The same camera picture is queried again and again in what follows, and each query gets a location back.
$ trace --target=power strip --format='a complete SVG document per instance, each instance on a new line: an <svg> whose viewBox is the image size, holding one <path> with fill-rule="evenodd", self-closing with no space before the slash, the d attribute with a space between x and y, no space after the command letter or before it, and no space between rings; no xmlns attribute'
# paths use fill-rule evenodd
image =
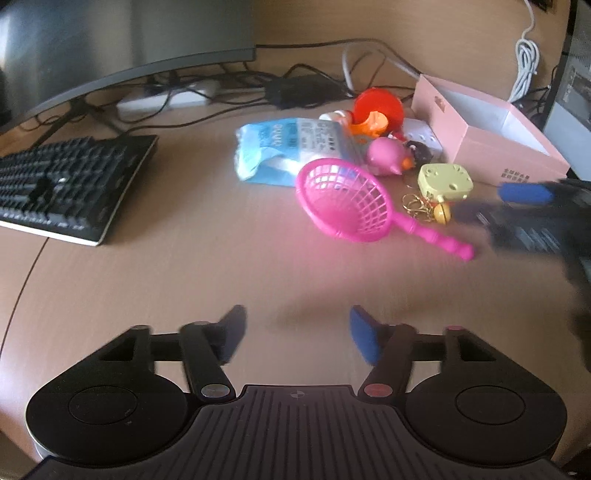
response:
<svg viewBox="0 0 591 480"><path fill-rule="evenodd" d="M201 82L192 83L189 85L189 88L214 98L220 88L220 84L215 80L202 80ZM156 113L165 104L167 98L168 92L147 95L144 89L140 89L131 92L117 103L117 110L121 118L125 120L134 119L138 115L143 116ZM211 100L208 98L198 93L179 88L178 90L174 90L170 95L166 109L207 105L209 103L211 103Z"/></svg>

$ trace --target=black power adapter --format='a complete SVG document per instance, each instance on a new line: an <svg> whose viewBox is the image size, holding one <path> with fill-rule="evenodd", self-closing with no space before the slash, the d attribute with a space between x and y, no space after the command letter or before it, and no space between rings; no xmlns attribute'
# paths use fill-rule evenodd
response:
<svg viewBox="0 0 591 480"><path fill-rule="evenodd" d="M279 77L265 85L265 100L279 110L314 108L326 102L349 98L345 86L318 74Z"/></svg>

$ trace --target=racket handle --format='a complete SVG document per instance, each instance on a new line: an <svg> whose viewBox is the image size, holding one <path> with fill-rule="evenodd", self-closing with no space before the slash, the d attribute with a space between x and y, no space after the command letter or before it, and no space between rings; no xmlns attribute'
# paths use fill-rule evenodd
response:
<svg viewBox="0 0 591 480"><path fill-rule="evenodd" d="M460 257L463 261L474 258L474 247L460 242L452 236L442 235L437 230L421 225L417 220L399 212L394 212L392 224L410 235L421 237L429 244L437 245L447 253Z"/></svg>

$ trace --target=black circular mount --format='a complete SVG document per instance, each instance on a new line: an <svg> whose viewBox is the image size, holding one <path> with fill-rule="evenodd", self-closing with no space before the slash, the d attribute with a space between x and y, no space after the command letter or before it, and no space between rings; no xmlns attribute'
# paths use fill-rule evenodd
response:
<svg viewBox="0 0 591 480"><path fill-rule="evenodd" d="M121 465L179 434L187 416L182 390L125 363L67 371L33 396L27 425L43 450L83 465Z"/></svg>

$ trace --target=red toy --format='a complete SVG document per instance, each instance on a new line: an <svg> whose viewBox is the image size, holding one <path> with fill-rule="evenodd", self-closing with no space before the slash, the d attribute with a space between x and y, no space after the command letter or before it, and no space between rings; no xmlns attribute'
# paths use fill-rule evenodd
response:
<svg viewBox="0 0 591 480"><path fill-rule="evenodd" d="M353 123L362 124L371 112L383 113L388 118L388 130L398 131L404 122L404 107L400 99L383 88L370 88L355 100Z"/></svg>

